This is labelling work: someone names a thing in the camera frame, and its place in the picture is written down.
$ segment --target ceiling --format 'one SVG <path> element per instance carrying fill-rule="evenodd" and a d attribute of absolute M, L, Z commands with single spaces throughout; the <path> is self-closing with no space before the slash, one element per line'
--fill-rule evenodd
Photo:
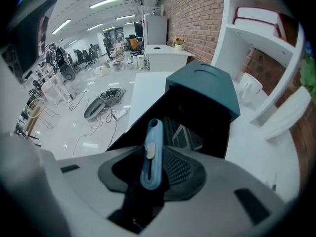
<path fill-rule="evenodd" d="M 46 41 L 59 41 L 76 37 L 87 32 L 87 29 L 103 24 L 91 30 L 102 31 L 103 29 L 122 26 L 124 23 L 141 19 L 142 9 L 154 7 L 157 0 L 120 0 L 91 9 L 90 6 L 104 0 L 58 0 L 48 22 Z M 117 17 L 136 15 L 136 18 L 116 20 Z M 67 19 L 71 22 L 63 27 L 57 34 L 51 33 Z"/>

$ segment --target white tiled floor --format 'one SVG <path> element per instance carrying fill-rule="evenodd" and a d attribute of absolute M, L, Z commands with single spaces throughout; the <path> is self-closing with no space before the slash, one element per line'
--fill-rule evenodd
<path fill-rule="evenodd" d="M 106 56 L 97 58 L 97 63 L 93 65 L 93 67 L 102 66 L 106 58 Z M 120 111 L 131 104 L 136 73 L 146 73 L 146 71 L 140 71 L 138 69 L 120 69 L 120 66 L 109 70 L 109 74 L 102 77 L 96 76 L 94 73 L 91 73 L 90 70 L 83 70 L 77 74 L 73 82 L 66 84 L 66 86 L 75 85 L 81 91 L 74 99 L 74 105 L 76 105 L 82 97 L 83 91 L 85 89 L 89 90 L 73 111 L 68 110 L 70 103 L 67 104 L 64 101 L 58 105 L 55 105 L 53 102 L 45 103 L 48 108 L 58 113 L 59 116 L 51 118 L 46 113 L 41 114 L 41 117 L 48 121 L 53 126 L 53 129 L 47 129 L 40 120 L 36 122 L 31 135 L 39 138 L 37 143 L 42 145 L 42 149 L 53 152 L 56 159 L 71 158 L 73 154 L 74 157 L 93 155 L 102 153 L 107 149 L 116 125 L 115 120 L 112 120 L 110 123 L 105 122 L 108 113 L 101 114 L 103 124 L 92 136 L 84 136 L 79 139 L 80 136 L 89 135 L 95 130 L 89 128 L 88 121 L 83 117 L 87 102 L 89 101 L 89 103 L 91 103 L 97 95 L 110 87 L 125 88 L 126 93 L 122 98 L 123 103 L 116 104 L 112 108 L 113 110 Z M 127 130 L 128 116 L 129 112 L 127 111 L 127 114 L 118 120 L 113 141 L 118 139 Z M 91 127 L 96 127 L 97 124 L 98 123 L 91 124 Z"/>

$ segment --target dark teal cover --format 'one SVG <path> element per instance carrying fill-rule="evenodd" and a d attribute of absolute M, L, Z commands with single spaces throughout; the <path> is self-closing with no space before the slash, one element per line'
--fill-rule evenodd
<path fill-rule="evenodd" d="M 174 72 L 166 80 L 166 90 L 171 86 L 185 87 L 210 98 L 228 109 L 231 122 L 240 116 L 239 103 L 231 76 L 211 65 L 192 61 Z"/>

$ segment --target trash bin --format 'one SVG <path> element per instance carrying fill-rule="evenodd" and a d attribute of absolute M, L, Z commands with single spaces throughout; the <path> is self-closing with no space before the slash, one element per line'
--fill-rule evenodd
<path fill-rule="evenodd" d="M 144 55 L 137 55 L 137 64 L 138 69 L 144 69 L 145 68 L 145 56 Z"/>

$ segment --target red brick wall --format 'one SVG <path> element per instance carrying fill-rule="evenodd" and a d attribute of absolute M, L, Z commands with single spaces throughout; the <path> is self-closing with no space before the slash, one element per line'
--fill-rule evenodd
<path fill-rule="evenodd" d="M 249 50 L 242 70 L 254 76 L 263 86 L 263 90 L 270 95 L 285 68 L 276 60 L 259 50 Z M 300 86 L 300 73 L 296 73 L 293 81 L 276 102 L 279 107 Z M 303 188 L 310 173 L 316 156 L 316 108 L 311 102 L 303 117 L 290 129 L 300 165 L 300 185 Z"/>
<path fill-rule="evenodd" d="M 218 41 L 224 0 L 161 0 L 168 18 L 168 40 L 185 39 L 184 49 L 210 64 Z"/>

